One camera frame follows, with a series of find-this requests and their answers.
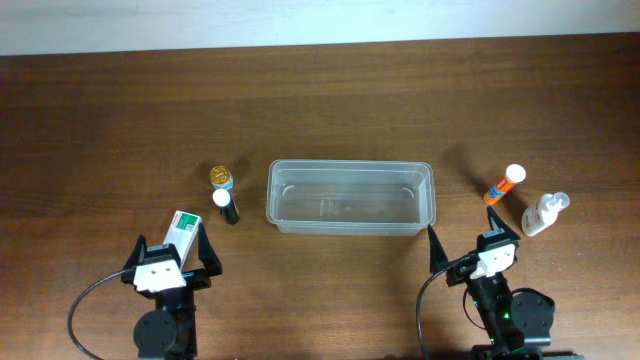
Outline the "white pump bottle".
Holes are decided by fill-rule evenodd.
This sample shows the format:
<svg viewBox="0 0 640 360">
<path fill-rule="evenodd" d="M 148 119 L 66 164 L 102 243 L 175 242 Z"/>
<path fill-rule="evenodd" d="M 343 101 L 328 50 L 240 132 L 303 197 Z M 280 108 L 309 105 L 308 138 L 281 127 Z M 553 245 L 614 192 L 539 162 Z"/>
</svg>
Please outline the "white pump bottle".
<svg viewBox="0 0 640 360">
<path fill-rule="evenodd" d="M 524 234 L 532 237 L 553 225 L 559 213 L 569 205 L 570 198 L 563 192 L 544 194 L 524 211 L 521 221 Z"/>
</svg>

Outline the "black bottle white cap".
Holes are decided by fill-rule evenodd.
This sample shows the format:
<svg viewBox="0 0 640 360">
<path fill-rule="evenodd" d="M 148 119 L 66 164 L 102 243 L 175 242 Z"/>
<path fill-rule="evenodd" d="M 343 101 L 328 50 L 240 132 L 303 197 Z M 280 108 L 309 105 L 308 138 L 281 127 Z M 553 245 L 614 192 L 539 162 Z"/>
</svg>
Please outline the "black bottle white cap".
<svg viewBox="0 0 640 360">
<path fill-rule="evenodd" d="M 239 212 L 229 191 L 216 189 L 212 194 L 212 200 L 227 224 L 234 225 L 240 221 Z"/>
</svg>

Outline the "gold lid small jar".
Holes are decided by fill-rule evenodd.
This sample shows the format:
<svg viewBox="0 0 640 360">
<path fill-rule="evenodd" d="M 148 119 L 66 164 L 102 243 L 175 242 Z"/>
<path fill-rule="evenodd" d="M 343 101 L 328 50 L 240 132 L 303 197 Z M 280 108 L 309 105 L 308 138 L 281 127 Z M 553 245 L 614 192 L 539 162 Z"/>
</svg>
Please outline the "gold lid small jar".
<svg viewBox="0 0 640 360">
<path fill-rule="evenodd" d="M 234 178 L 230 170 L 222 165 L 215 166 L 209 173 L 209 179 L 215 189 L 229 191 L 234 186 Z"/>
</svg>

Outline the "orange tube white cap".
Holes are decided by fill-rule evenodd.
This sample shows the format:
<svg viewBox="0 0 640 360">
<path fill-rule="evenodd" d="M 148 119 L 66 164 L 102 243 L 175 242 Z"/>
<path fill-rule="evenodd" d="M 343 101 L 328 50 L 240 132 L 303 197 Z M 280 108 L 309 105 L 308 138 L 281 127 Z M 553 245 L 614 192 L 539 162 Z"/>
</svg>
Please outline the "orange tube white cap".
<svg viewBox="0 0 640 360">
<path fill-rule="evenodd" d="M 509 165 L 504 175 L 484 194 L 483 200 L 487 205 L 494 205 L 501 200 L 512 188 L 523 182 L 526 170 L 519 164 Z"/>
</svg>

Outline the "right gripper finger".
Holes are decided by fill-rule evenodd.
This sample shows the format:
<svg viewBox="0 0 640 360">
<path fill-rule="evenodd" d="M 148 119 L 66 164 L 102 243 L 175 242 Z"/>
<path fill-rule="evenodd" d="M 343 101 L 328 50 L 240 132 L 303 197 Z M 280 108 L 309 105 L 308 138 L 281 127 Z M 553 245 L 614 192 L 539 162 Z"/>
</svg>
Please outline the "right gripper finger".
<svg viewBox="0 0 640 360">
<path fill-rule="evenodd" d="M 491 231 L 486 234 L 487 238 L 498 238 L 502 236 L 509 241 L 519 241 L 520 236 L 511 229 L 491 207 L 487 207 L 487 217 Z"/>
<path fill-rule="evenodd" d="M 431 225 L 427 227 L 430 249 L 430 273 L 436 274 L 445 269 L 449 264 L 449 259 L 441 245 L 441 242 Z"/>
</svg>

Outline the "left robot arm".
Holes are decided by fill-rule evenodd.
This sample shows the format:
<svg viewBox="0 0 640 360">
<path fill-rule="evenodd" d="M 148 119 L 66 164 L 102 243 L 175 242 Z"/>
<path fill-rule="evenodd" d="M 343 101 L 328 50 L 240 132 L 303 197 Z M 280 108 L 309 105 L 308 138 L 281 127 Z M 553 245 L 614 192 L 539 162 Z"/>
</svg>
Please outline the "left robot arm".
<svg viewBox="0 0 640 360">
<path fill-rule="evenodd" d="M 136 323 L 133 340 L 139 359 L 193 359 L 198 355 L 194 293 L 211 287 L 223 273 L 202 224 L 197 226 L 198 259 L 203 266 L 183 272 L 173 244 L 151 248 L 139 236 L 121 282 L 155 301 L 155 309 Z"/>
</svg>

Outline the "clear plastic container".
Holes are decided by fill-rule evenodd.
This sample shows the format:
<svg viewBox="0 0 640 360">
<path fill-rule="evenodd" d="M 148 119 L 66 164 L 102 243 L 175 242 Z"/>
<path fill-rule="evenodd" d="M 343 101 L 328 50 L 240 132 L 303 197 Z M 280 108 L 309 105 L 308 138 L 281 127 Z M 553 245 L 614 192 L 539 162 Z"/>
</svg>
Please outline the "clear plastic container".
<svg viewBox="0 0 640 360">
<path fill-rule="evenodd" d="M 415 236 L 436 223 L 433 170 L 423 162 L 272 162 L 266 217 L 283 233 Z"/>
</svg>

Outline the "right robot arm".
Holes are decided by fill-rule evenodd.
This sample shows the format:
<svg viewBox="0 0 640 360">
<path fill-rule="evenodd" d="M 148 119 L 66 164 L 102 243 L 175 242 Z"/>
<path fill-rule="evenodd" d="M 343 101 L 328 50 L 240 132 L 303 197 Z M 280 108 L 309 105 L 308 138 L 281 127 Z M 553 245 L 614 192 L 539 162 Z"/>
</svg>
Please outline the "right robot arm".
<svg viewBox="0 0 640 360">
<path fill-rule="evenodd" d="M 422 285 L 416 301 L 416 324 L 423 356 L 431 357 L 422 330 L 421 305 L 428 286 L 445 275 L 450 287 L 464 284 L 480 316 L 488 345 L 475 345 L 472 359 L 579 359 L 572 351 L 546 352 L 551 345 L 555 302 L 532 288 L 510 289 L 503 272 L 517 262 L 520 236 L 493 210 L 487 208 L 488 232 L 477 237 L 476 248 L 450 260 L 435 230 L 427 228 L 431 276 Z"/>
</svg>

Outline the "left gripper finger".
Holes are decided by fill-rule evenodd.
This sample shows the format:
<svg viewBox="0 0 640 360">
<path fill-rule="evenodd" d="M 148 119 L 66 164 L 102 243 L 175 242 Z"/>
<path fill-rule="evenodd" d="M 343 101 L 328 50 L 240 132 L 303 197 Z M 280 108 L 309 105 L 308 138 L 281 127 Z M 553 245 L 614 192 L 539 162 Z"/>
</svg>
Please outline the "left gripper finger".
<svg viewBox="0 0 640 360">
<path fill-rule="evenodd" d="M 131 269 L 137 266 L 141 261 L 144 260 L 144 256 L 147 249 L 147 242 L 144 235 L 139 235 L 134 246 L 133 251 L 131 252 L 129 258 L 125 262 L 123 266 L 124 270 Z"/>
<path fill-rule="evenodd" d="M 223 274 L 222 264 L 215 253 L 203 223 L 198 224 L 198 259 L 204 266 L 209 276 L 219 276 Z"/>
</svg>

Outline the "white green carton box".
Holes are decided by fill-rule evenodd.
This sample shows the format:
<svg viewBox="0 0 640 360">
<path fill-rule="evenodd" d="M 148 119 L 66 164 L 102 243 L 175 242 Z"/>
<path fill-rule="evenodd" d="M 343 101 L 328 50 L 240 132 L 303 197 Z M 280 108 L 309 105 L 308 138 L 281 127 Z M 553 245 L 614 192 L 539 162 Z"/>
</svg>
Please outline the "white green carton box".
<svg viewBox="0 0 640 360">
<path fill-rule="evenodd" d="M 202 219 L 200 216 L 177 210 L 174 213 L 163 244 L 173 244 L 184 266 Z"/>
</svg>

